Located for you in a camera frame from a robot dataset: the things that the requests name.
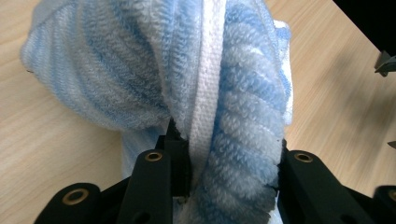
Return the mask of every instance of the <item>light wood surface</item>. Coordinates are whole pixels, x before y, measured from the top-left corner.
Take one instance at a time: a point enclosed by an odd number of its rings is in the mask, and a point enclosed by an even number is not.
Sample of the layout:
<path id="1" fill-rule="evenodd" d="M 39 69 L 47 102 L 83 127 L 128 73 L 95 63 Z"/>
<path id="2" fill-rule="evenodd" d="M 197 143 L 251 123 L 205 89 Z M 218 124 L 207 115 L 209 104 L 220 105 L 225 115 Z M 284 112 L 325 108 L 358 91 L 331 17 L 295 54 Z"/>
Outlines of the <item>light wood surface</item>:
<path id="1" fill-rule="evenodd" d="M 120 181 L 120 135 L 61 105 L 19 60 L 38 0 L 0 0 L 0 223 L 33 223 L 60 189 Z M 369 196 L 396 185 L 396 74 L 374 73 L 378 50 L 331 0 L 268 0 L 292 30 L 290 149 L 318 155 Z"/>

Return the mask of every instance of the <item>towel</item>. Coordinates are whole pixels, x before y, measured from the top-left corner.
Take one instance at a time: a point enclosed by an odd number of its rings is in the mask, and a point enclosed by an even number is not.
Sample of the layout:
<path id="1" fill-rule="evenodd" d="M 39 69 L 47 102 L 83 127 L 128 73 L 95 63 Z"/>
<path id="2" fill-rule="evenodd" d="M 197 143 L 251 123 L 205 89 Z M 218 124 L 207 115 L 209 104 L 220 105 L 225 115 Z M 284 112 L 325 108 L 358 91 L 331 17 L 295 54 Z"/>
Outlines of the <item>towel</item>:
<path id="1" fill-rule="evenodd" d="M 289 42 L 262 0 L 43 0 L 21 61 L 121 132 L 124 176 L 175 120 L 192 166 L 175 223 L 266 223 L 292 116 Z"/>

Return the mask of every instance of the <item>blue and white towel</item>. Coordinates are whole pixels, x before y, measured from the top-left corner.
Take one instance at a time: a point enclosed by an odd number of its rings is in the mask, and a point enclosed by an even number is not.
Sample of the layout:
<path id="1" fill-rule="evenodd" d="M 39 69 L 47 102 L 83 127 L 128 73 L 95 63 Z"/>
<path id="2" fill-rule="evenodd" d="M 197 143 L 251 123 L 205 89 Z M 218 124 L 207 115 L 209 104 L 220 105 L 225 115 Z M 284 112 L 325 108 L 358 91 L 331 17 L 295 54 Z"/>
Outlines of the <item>blue and white towel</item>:
<path id="1" fill-rule="evenodd" d="M 289 41 L 262 0 L 43 0 L 21 60 L 122 132 L 125 176 L 174 118 L 193 169 L 175 222 L 265 223 L 291 123 Z"/>

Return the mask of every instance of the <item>table surface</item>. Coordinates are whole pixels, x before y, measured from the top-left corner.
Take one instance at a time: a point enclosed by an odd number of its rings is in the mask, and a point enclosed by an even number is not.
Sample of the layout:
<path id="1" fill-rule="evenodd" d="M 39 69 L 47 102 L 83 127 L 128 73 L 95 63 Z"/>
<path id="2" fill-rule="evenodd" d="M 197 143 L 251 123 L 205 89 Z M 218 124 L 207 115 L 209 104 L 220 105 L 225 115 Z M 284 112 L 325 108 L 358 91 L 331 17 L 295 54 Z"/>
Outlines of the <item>table surface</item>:
<path id="1" fill-rule="evenodd" d="M 21 65 L 38 0 L 0 0 L 0 223 L 33 223 L 60 189 L 120 181 L 120 135 L 61 105 Z M 371 196 L 396 185 L 396 74 L 331 0 L 268 0 L 292 31 L 289 149 L 315 153 L 342 184 Z"/>

